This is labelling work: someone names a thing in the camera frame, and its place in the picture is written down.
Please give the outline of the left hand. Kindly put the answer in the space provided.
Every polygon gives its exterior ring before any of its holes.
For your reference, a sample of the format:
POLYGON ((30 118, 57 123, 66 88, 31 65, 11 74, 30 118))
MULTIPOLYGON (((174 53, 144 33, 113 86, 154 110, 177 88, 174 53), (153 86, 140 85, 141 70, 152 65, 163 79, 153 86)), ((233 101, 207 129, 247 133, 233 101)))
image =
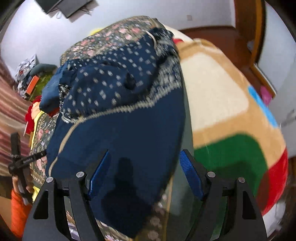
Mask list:
POLYGON ((34 190, 34 184, 33 184, 33 178, 31 175, 31 172, 27 172, 23 175, 25 178, 25 184, 22 185, 21 178, 18 175, 12 176, 12 184, 13 189, 11 191, 11 196, 16 198, 22 198, 24 195, 27 195, 29 197, 32 197, 35 190, 34 190))

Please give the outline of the orange sleeve left forearm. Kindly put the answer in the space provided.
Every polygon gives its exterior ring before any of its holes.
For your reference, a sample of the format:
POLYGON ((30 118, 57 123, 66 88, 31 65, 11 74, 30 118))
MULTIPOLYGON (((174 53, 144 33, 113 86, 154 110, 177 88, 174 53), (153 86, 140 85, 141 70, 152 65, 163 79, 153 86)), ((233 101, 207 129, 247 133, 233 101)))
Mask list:
POLYGON ((14 190, 11 191, 11 231, 18 240, 23 237, 25 224, 32 209, 32 204, 25 205, 23 198, 14 190))

